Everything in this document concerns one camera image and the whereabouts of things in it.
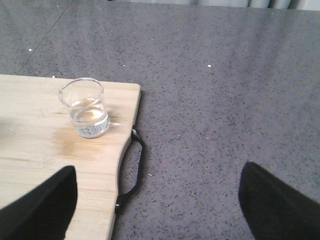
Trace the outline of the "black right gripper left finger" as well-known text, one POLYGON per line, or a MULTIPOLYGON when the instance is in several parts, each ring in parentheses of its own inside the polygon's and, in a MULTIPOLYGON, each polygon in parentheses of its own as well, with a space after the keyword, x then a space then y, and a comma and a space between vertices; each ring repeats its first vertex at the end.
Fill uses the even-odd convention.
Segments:
POLYGON ((76 170, 68 165, 0 210, 0 238, 63 240, 77 200, 76 170))

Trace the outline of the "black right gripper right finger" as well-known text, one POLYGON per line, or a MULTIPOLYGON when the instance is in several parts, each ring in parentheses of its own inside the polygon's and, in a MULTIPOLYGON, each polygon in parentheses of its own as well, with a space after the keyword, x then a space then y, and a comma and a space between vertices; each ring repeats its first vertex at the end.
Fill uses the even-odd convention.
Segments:
POLYGON ((246 162, 240 208, 256 240, 318 240, 320 205, 255 162, 246 162))

